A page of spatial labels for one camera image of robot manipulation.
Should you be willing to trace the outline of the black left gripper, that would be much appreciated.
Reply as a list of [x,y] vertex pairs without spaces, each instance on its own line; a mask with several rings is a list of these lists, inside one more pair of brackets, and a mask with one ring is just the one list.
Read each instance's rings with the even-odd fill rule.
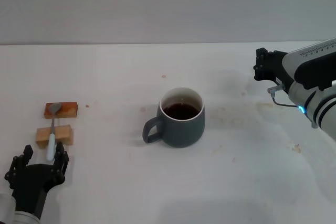
[[29,214],[41,214],[48,192],[65,181],[65,172],[69,163],[68,153],[62,142],[56,145],[53,165],[28,165],[33,149],[26,145],[23,154],[14,156],[5,180],[13,190],[16,211]]

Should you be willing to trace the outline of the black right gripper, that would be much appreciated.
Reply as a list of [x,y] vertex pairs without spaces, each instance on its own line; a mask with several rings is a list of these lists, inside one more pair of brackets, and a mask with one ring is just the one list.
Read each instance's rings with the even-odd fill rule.
[[253,69],[255,71],[254,79],[256,81],[269,80],[276,84],[283,85],[284,91],[289,91],[294,79],[285,70],[282,60],[286,52],[282,51],[268,51],[266,48],[259,48],[256,50],[256,64]]

